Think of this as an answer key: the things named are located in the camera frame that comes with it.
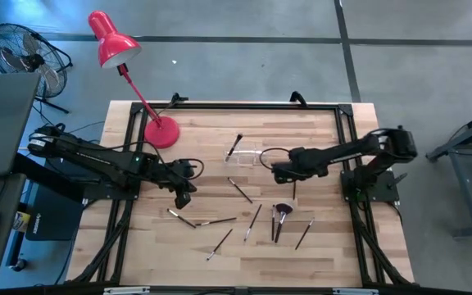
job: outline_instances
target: gray floor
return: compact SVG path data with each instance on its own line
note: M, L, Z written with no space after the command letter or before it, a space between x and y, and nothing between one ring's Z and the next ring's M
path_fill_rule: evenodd
M342 0L351 38L472 39L472 0ZM131 0L84 2L0 0L0 23L39 32L91 34L87 15L108 12L132 35L339 38L332 0ZM104 120L112 99L136 99L115 70L101 70L97 43L55 42L69 53L65 91L52 101L70 108L45 115L69 129ZM179 92L192 100L285 101L297 90L310 102L350 102L344 57L337 44L142 43L129 63L149 99ZM472 47L352 46L363 102L373 102L379 123L404 125L420 156L396 166L409 176L399 185L404 231L417 283L472 290L472 238L455 241L470 225L451 164L430 164L426 152L472 119ZM41 125L33 113L28 134ZM99 138L100 125L82 130ZM0 288L52 284L68 243L25 243L31 267L0 271Z

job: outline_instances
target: wooden table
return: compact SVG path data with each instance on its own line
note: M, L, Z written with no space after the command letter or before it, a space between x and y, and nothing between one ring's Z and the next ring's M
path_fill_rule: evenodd
M101 145L121 145L124 141L131 102L111 102ZM378 127L374 106L352 104L358 136ZM338 174L340 164L329 167L329 176L312 178L293 185L278 185L269 170L254 166L227 166L224 145L236 134L242 143L255 143L258 149L328 148L338 144L334 114L331 111L263 110L167 110L181 128L179 141L161 150L166 161L196 157L206 168L193 180L197 192L181 211L192 222L236 216L229 223L192 229L166 209L174 208L173 193L143 183L130 221L123 285L252 286L252 287L354 287L360 286L352 222L348 205L342 200ZM133 141L138 131L134 131ZM150 147L145 152L153 152ZM230 176L252 205L227 181ZM294 212L284 224L277 244L271 241L271 210L278 202L290 202ZM258 208L263 204L249 239L243 237ZM68 279L83 271L102 246L111 202L94 203L82 217ZM406 242L396 212L387 204L373 203L379 245L402 275L413 280ZM315 217L309 233L297 251L294 246L308 221ZM216 255L209 253L225 236ZM374 268L370 251L365 251ZM114 259L109 261L109 271Z

